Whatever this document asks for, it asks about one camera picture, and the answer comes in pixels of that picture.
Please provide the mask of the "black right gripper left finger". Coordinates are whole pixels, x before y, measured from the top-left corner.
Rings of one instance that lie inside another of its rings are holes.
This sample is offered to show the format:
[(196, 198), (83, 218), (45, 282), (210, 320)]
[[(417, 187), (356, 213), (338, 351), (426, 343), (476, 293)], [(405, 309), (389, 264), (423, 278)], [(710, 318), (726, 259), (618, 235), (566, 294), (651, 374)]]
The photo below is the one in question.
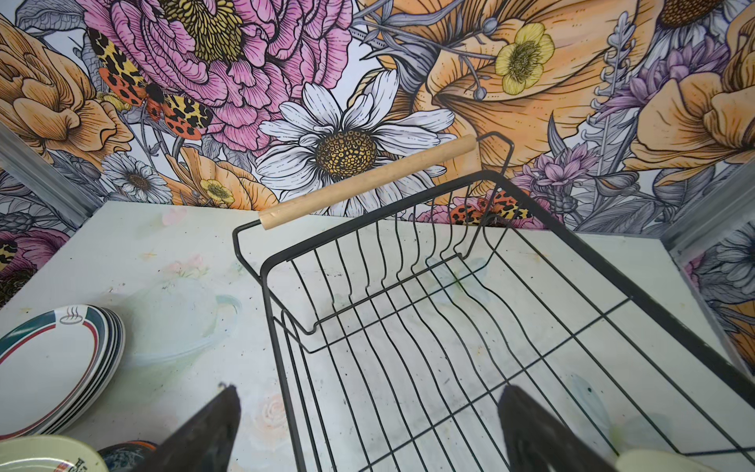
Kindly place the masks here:
[(220, 391), (205, 407), (139, 463), (134, 471), (228, 470), (241, 420), (236, 387)]

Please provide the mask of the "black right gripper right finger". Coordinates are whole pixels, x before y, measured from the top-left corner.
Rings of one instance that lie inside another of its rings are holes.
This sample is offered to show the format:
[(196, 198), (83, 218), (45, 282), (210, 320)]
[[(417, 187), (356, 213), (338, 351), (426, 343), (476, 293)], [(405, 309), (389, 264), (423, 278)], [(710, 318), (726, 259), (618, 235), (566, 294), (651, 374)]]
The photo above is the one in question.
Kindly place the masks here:
[(521, 387), (503, 389), (497, 412), (511, 471), (615, 471)]

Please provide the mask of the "teal blue patterned plate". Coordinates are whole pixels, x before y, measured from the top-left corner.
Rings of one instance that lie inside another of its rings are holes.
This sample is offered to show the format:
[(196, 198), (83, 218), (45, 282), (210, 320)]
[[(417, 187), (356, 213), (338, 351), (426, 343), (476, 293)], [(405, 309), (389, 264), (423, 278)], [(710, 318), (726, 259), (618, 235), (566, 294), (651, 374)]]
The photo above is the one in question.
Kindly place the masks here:
[(110, 472), (131, 471), (157, 449), (148, 441), (130, 441), (114, 444), (98, 451)]

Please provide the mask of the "plain cream plate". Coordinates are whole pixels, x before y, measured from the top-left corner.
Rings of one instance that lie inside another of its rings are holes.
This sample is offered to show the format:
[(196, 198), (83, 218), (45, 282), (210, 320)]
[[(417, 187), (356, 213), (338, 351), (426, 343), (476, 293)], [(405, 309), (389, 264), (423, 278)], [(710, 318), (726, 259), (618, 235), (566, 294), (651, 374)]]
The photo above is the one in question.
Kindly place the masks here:
[(631, 450), (615, 462), (618, 472), (716, 472), (716, 469), (680, 454), (660, 450)]

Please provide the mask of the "beige green rimmed plate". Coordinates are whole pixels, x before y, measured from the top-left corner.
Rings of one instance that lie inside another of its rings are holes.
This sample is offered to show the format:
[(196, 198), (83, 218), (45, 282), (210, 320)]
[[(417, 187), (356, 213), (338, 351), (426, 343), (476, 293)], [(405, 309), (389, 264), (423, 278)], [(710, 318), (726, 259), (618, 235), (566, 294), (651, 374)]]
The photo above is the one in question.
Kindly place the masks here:
[(15, 438), (1, 443), (1, 471), (102, 471), (109, 469), (96, 450), (63, 436)]

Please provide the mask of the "rearmost green red rimmed plate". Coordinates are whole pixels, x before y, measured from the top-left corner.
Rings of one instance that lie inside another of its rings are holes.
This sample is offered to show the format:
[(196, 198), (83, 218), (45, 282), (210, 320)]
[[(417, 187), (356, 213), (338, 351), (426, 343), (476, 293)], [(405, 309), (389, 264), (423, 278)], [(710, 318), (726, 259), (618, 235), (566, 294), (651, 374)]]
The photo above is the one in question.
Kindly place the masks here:
[(1, 338), (1, 438), (45, 431), (84, 395), (110, 350), (102, 311), (72, 305), (48, 311)]

